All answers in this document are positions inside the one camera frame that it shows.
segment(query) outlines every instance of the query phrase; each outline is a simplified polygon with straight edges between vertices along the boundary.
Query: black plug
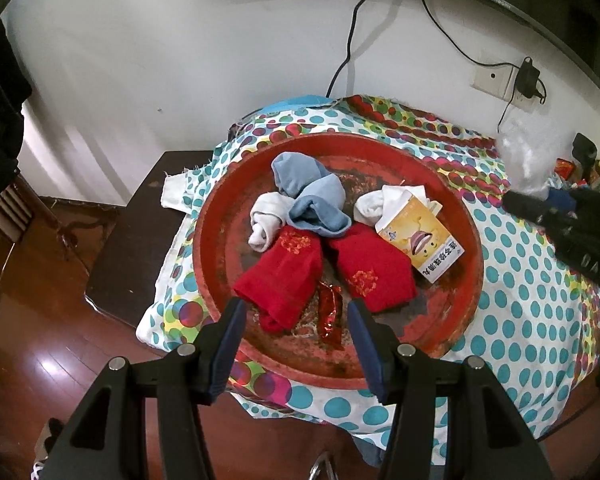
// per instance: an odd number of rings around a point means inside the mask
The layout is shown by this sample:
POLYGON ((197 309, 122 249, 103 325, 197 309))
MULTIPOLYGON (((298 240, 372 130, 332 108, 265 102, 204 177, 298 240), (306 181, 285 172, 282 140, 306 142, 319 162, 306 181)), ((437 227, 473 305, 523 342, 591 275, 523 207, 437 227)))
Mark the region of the black plug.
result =
POLYGON ((527 56, 518 70, 514 87, 527 99, 537 96, 540 98, 540 102, 543 103, 546 95, 542 95, 538 91, 539 76, 540 71, 534 66, 534 60, 527 56))

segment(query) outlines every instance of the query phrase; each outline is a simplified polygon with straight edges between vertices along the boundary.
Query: colorful polka dot fabric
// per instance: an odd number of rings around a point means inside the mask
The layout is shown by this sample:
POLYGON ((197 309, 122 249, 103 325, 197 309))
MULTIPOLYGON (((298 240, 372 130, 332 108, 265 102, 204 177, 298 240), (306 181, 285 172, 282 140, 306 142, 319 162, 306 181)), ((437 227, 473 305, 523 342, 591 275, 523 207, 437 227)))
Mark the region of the colorful polka dot fabric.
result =
MULTIPOLYGON (((493 139, 382 98, 356 95, 320 108, 256 113, 234 125, 237 136, 216 147, 208 165, 187 173, 182 203, 190 226, 164 293, 145 313, 140 340, 169 351, 211 322, 192 269, 192 238, 205 197, 227 168, 287 137, 347 132, 407 150, 448 178, 480 232, 484 288, 474 320, 443 359, 485 359, 538 437, 555 422, 570 390, 596 364, 600 290, 555 259, 541 230, 502 209, 509 187, 493 139)), ((330 422, 385 448, 393 406, 368 390, 328 390, 290 381, 238 353, 229 391, 257 418, 294 416, 330 422)), ((436 400, 433 463, 446 456, 447 404, 436 400)))

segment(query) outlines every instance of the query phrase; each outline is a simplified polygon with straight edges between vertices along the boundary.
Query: shiny red packet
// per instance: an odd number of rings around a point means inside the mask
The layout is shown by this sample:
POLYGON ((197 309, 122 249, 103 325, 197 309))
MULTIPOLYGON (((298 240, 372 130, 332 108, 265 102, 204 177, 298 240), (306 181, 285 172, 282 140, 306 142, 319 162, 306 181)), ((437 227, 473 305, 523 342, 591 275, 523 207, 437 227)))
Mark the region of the shiny red packet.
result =
POLYGON ((318 283, 318 335, 323 343, 342 350, 342 288, 318 283))

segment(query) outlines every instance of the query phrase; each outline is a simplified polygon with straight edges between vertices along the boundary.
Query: dark brown table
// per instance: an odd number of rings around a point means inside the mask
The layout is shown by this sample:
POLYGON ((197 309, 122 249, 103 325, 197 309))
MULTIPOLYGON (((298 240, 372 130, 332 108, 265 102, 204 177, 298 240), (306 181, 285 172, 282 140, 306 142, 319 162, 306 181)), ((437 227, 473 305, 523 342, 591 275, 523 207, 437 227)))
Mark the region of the dark brown table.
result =
POLYGON ((164 175, 202 166, 213 152, 164 152, 122 211, 84 293, 107 316, 137 327, 154 302, 155 280, 184 213, 160 205, 164 175))

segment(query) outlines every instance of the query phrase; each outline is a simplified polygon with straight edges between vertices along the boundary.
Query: metal screw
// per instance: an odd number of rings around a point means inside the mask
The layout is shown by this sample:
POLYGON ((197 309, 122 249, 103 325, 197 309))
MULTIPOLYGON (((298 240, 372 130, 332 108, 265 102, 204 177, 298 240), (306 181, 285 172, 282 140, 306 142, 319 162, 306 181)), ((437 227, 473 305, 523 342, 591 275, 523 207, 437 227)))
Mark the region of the metal screw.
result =
POLYGON ((184 344, 178 346, 178 355, 181 355, 181 356, 191 355, 195 351, 196 351, 196 347, 193 346, 191 343, 184 343, 184 344))
POLYGON ((114 357, 111 361, 109 361, 109 370, 122 370, 125 367, 126 361, 123 357, 114 357))
POLYGON ((413 357, 416 354, 416 347, 409 343, 398 345, 398 354, 402 357, 413 357))
POLYGON ((481 370, 484 368, 484 360, 477 355, 469 356, 466 363, 474 370, 481 370))

